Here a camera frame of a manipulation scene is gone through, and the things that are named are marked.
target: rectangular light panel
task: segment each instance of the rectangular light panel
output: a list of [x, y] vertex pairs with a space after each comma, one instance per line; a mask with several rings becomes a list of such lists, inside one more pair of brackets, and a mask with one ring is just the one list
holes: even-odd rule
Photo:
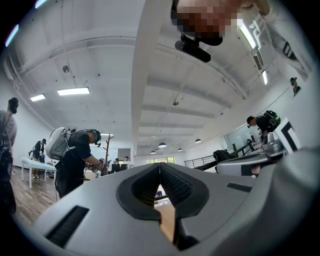
[[245, 38], [247, 39], [247, 41], [249, 42], [251, 48], [254, 49], [256, 47], [256, 42], [253, 39], [253, 37], [251, 36], [247, 27], [244, 24], [241, 24], [241, 25], [239, 25], [239, 28], [240, 28], [241, 32], [243, 33], [243, 35], [245, 36]]
[[35, 8], [38, 9], [44, 2], [46, 2], [47, 0], [38, 0], [35, 2]]
[[263, 71], [262, 76], [263, 76], [264, 85], [266, 86], [268, 83], [267, 72]]
[[65, 90], [58, 90], [58, 94], [60, 96], [65, 95], [81, 95], [81, 94], [90, 94], [89, 88], [73, 88], [73, 89], [65, 89]]
[[8, 47], [8, 45], [10, 44], [11, 40], [14, 38], [15, 34], [18, 32], [19, 29], [19, 25], [15, 25], [14, 29], [12, 30], [12, 32], [10, 33], [9, 37], [7, 38], [7, 40], [5, 41], [5, 47]]
[[44, 100], [46, 97], [41, 94], [41, 95], [38, 95], [38, 96], [35, 96], [35, 97], [32, 97], [30, 98], [33, 102], [37, 102], [37, 101], [40, 101], [40, 100]]

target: white backpack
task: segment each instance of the white backpack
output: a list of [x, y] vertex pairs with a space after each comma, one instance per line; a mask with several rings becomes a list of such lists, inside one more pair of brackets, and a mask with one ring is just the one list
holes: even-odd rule
[[69, 138], [72, 134], [66, 128], [61, 127], [55, 129], [46, 144], [45, 151], [46, 155], [55, 160], [61, 160], [67, 151], [75, 149], [75, 146], [68, 146]]

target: wooden floor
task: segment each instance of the wooden floor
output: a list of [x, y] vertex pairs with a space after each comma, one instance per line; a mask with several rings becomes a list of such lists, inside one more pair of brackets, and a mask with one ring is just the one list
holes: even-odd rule
[[[32, 180], [32, 189], [29, 188], [29, 170], [24, 170], [24, 181], [21, 180], [21, 169], [14, 168], [15, 175], [11, 175], [11, 184], [15, 196], [16, 214], [25, 223], [33, 225], [37, 218], [57, 200], [59, 195], [54, 188], [54, 179], [46, 178], [40, 172], [41, 180]], [[161, 213], [161, 230], [172, 241], [175, 228], [175, 208], [171, 204], [156, 207]]]

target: window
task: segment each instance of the window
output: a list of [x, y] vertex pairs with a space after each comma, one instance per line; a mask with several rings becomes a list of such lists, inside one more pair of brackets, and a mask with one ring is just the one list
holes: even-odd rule
[[164, 158], [156, 158], [156, 159], [147, 159], [147, 164], [153, 164], [153, 163], [172, 163], [175, 164], [175, 158], [172, 157], [164, 157]]

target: white ceiling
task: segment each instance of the white ceiling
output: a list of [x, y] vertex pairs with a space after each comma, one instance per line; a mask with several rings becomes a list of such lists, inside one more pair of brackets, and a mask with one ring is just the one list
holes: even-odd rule
[[[237, 29], [219, 46], [201, 45], [212, 55], [208, 64], [177, 51], [170, 7], [171, 0], [48, 0], [25, 17], [8, 48], [15, 83], [53, 128], [113, 133], [114, 144], [137, 156], [161, 142], [166, 154], [176, 152], [262, 79]], [[75, 87], [90, 94], [57, 93]], [[46, 99], [30, 101], [39, 94]]]

